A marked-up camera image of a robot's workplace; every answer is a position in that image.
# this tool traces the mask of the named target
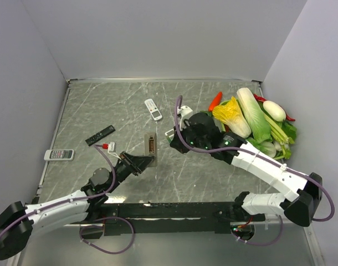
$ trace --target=white radish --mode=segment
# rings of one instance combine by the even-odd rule
[[[277,122],[282,122],[286,119],[286,113],[282,107],[273,101],[263,102],[263,107],[266,112]]]

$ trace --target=small electronic device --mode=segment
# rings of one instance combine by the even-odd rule
[[[103,144],[103,149],[107,149],[107,152],[110,154],[116,151],[116,142],[110,141],[109,143]]]
[[[154,121],[161,120],[163,118],[162,114],[159,112],[156,104],[152,99],[145,100],[145,105],[147,106],[148,111],[151,113]]]
[[[74,159],[74,150],[46,150],[45,161],[71,161]]]
[[[114,126],[110,125],[103,130],[96,133],[94,136],[91,136],[90,138],[86,139],[85,142],[88,144],[88,146],[91,146],[94,143],[97,143],[99,140],[103,139],[104,137],[110,135],[115,131]]]
[[[155,159],[148,165],[148,167],[157,166],[157,133],[145,133],[145,156],[154,156]]]

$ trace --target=red chili pepper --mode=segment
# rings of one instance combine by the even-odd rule
[[[217,105],[219,105],[221,103],[222,96],[223,96],[223,93],[220,91],[216,95],[216,97],[213,99],[213,101],[211,102],[211,104],[209,105],[209,107],[208,107],[208,111],[209,112],[212,112],[213,108],[215,108]]]
[[[254,95],[254,98],[255,98],[257,101],[261,101],[262,103],[266,101],[266,99],[263,98],[263,97],[260,97],[260,96],[258,96],[258,95],[256,95],[256,94],[253,94],[253,95]],[[286,114],[286,120],[288,120],[288,121],[296,121],[296,119],[291,118],[291,117],[288,116],[287,114]]]
[[[258,96],[258,95],[256,95],[256,94],[253,94],[253,95],[254,95],[254,98],[255,98],[257,101],[261,101],[262,103],[266,101],[266,99],[263,98],[263,97],[260,97],[260,96]]]
[[[286,114],[286,119],[289,121],[296,121],[296,119],[289,117],[287,114]]]

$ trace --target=red carrot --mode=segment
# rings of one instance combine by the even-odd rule
[[[220,91],[217,94],[217,96],[213,99],[213,101],[211,102],[211,104],[209,105],[209,107],[208,107],[208,111],[209,112],[212,112],[213,108],[215,108],[217,105],[219,105],[221,103],[222,96],[223,96],[223,93]]]

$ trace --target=cable tie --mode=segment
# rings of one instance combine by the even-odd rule
[[[252,165],[252,163],[254,162],[255,158],[258,156],[259,153],[260,153],[260,151],[258,151],[256,154],[254,154],[252,160],[250,161],[249,165],[247,166],[246,171],[248,171],[249,167]]]
[[[283,164],[283,165],[281,165],[280,166],[280,169],[284,172],[284,171],[286,171],[286,169],[287,169],[287,164]]]

